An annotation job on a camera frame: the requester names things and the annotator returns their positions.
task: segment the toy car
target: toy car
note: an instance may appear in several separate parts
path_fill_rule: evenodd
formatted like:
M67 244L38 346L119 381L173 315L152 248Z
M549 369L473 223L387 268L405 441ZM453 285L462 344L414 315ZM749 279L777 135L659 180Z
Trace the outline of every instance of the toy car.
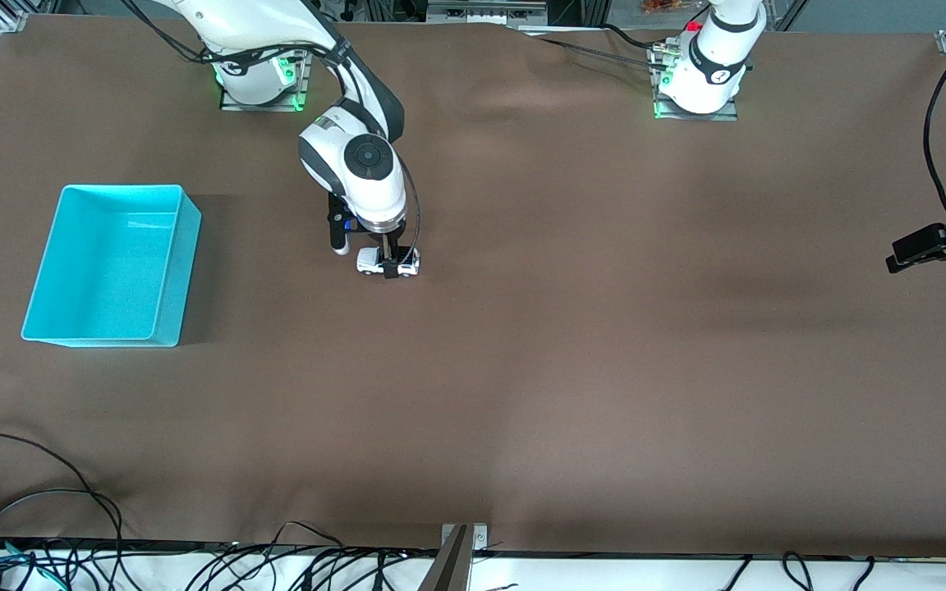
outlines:
M401 277L416 276L418 274L418 250L412 252L408 257L408 248L402 247L399 252L399 258L405 262L399 265L397 271ZM356 255L356 270L364 274L385 273L386 269L382 266L382 250L378 246L360 248L360 253Z

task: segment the brown paper mat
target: brown paper mat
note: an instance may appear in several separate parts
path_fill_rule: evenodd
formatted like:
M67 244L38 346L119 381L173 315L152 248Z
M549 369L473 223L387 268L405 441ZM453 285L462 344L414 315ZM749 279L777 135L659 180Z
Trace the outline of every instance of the brown paper mat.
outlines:
M930 37L767 34L740 122L701 124L654 120L634 67L502 27L346 33L406 105L414 281L328 246L296 153L325 71L307 112L240 115L135 21L4 37L0 429L79 463L132 538L302 519L432 546L484 520L518 549L946 554L946 264L883 265L942 217ZM935 149L946 179L946 94ZM67 183L194 197L183 345L20 340ZM0 506L68 482L0 444ZM0 534L110 530L44 500Z

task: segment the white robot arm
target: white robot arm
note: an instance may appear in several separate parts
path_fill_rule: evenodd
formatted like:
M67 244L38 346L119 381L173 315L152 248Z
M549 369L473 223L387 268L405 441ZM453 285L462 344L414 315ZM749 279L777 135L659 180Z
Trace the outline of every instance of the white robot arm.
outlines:
M331 246L346 254L348 232L370 232L380 243L386 277L397 276L399 264L413 274L417 251L397 245L406 225L405 172L391 145L404 132L404 106L349 41L307 0L155 1L180 12L221 57L214 70L242 102L269 102L285 90L271 62L288 49L307 48L323 60L342 97L301 132L299 155L329 191Z
M739 93L746 58L765 30L762 0L710 0L701 30L681 34L681 59L659 89L688 112L717 112Z

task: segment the metal mounting plate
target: metal mounting plate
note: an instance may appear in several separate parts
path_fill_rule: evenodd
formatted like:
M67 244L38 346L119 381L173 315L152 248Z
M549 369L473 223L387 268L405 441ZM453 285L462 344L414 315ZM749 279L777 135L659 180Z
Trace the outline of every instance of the metal mounting plate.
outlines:
M247 112L296 112L305 111L305 97L309 93L309 76L312 74L312 55L300 52L300 60L293 64L294 84L286 89L274 101L260 105L248 105L237 102L228 91L221 89L222 111Z
M739 119L736 114L736 100L729 98L718 111L709 112L705 115L698 112L688 112L680 108L673 98L659 90L660 83L665 77L671 75L673 68L677 65L681 56L681 41L678 37L667 38L663 44L656 44L654 48L646 50L649 61L652 63L661 63L669 70L652 71L652 96L654 101L654 112L656 119L681 119L684 121L736 121Z
M455 528L456 524L443 524L440 530L440 546L448 541L448 535ZM488 524L473 524L473 549L484 550L488 547Z

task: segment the plastic storage bin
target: plastic storage bin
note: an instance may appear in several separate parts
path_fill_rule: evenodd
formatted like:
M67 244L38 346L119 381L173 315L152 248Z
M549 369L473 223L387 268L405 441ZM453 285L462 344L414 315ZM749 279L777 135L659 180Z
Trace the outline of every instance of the plastic storage bin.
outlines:
M61 190L21 336L65 347L172 347L202 214L177 185Z

